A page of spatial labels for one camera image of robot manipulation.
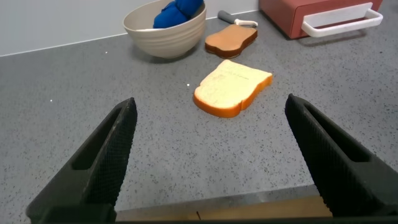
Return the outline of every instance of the bread crust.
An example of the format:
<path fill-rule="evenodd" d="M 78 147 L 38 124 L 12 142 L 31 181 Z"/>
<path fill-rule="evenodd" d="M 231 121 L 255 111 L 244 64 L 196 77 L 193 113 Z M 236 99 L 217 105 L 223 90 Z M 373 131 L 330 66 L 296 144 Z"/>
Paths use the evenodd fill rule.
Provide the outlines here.
<path fill-rule="evenodd" d="M 244 39 L 242 41 L 240 47 L 236 48 L 234 50 L 221 50 L 220 48 L 218 48 L 217 45 L 209 44 L 207 41 L 208 38 L 206 38 L 206 41 L 205 41 L 205 49 L 207 52 L 209 52 L 211 54 L 215 54 L 224 59 L 230 59 L 230 58 L 235 58 L 235 57 L 239 56 L 246 47 L 248 47 L 251 43 L 253 43 L 255 41 L 255 39 L 257 38 L 257 31 L 255 31 L 252 35 L 250 35 L 249 37 Z"/>

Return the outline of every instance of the red box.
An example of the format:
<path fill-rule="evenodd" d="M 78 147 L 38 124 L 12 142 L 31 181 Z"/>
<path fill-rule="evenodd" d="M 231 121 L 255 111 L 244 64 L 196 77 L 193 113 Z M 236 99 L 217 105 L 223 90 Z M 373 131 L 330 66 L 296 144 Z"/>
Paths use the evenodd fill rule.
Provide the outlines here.
<path fill-rule="evenodd" d="M 302 30 L 304 16 L 369 2 L 378 11 L 382 0 L 259 0 L 259 5 L 286 35 L 297 39 L 308 36 Z"/>

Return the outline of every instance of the white handle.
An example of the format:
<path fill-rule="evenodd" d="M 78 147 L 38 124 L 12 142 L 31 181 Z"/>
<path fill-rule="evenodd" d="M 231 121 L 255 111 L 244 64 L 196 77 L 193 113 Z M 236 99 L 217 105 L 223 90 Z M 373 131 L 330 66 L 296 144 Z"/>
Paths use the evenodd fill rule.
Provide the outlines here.
<path fill-rule="evenodd" d="M 240 19 L 235 19 L 235 24 L 238 26 L 255 26 L 258 27 L 259 24 L 254 21 L 242 21 Z"/>
<path fill-rule="evenodd" d="M 350 6 L 332 11 L 307 15 L 304 16 L 304 21 L 301 28 L 311 37 L 324 37 L 333 34 L 340 34 L 342 32 L 378 26 L 383 20 L 383 15 L 373 11 L 371 9 L 372 5 L 373 3 L 369 2 L 357 6 Z M 363 21 L 350 22 L 348 24 L 322 29 L 314 28 L 364 17 L 367 19 Z"/>

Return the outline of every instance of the bowl rim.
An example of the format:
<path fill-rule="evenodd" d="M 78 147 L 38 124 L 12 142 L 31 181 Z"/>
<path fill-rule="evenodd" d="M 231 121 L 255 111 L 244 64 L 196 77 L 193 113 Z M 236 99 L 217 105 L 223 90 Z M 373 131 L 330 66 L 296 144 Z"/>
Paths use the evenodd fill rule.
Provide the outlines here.
<path fill-rule="evenodd" d="M 202 12 L 199 13 L 199 15 L 195 16 L 194 18 L 191 18 L 191 19 L 188 20 L 187 22 L 183 22 L 183 23 L 181 23 L 181 24 L 179 24 L 179 25 L 176 25 L 176 26 L 172 26 L 172 27 L 168 27 L 168 28 L 163 28 L 163 29 L 159 29 L 159 30 L 157 30 L 157 29 L 156 29 L 156 30 L 133 30 L 133 29 L 130 29 L 130 28 L 128 28 L 128 27 L 126 27 L 126 26 L 124 25 L 124 22 L 126 21 L 127 16 L 129 16 L 132 12 L 134 12 L 135 10 L 138 10 L 138 9 L 140 9 L 140 8 L 146 6 L 146 5 L 149 5 L 149 4 L 152 4 L 152 3 L 154 3 L 154 2 L 157 2 L 157 1 L 161 1 L 161 0 L 156 0 L 156 1 L 149 2 L 149 3 L 144 4 L 144 5 L 142 5 L 142 6 L 138 7 L 138 8 L 135 8 L 135 9 L 133 9 L 131 12 L 129 12 L 129 13 L 124 17 L 124 19 L 123 19 L 123 27 L 124 27 L 126 30 L 129 30 L 129 31 L 132 31 L 132 32 L 159 32 L 159 31 L 165 31 L 165 30 L 169 30 L 169 29 L 172 29 L 172 28 L 175 28 L 175 27 L 178 27 L 178 26 L 182 26 L 182 25 L 184 25 L 184 24 L 186 24 L 186 23 L 188 23 L 188 22 L 190 22 L 190 21 L 196 19 L 197 17 L 201 16 L 203 13 L 206 13 L 206 4 L 205 4 L 205 2 L 203 2 L 202 6 L 205 6 L 205 7 L 203 8 Z"/>

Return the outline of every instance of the speckled countertop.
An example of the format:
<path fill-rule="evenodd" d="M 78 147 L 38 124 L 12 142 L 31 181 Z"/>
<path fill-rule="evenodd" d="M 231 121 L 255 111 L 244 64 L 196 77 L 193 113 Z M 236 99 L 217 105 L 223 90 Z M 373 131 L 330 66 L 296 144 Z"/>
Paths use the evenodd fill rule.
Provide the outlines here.
<path fill-rule="evenodd" d="M 131 96 L 139 115 L 119 211 L 317 194 L 284 114 L 289 93 L 398 170 L 398 2 L 381 12 L 376 28 L 290 41 L 260 12 L 241 15 L 259 22 L 259 37 L 233 61 L 272 72 L 274 83 L 233 119 L 192 102 L 221 62 L 202 44 L 178 61 L 146 56 L 127 35 L 0 58 L 0 220 L 28 222 L 28 203 Z M 207 24 L 206 34 L 226 26 Z"/>

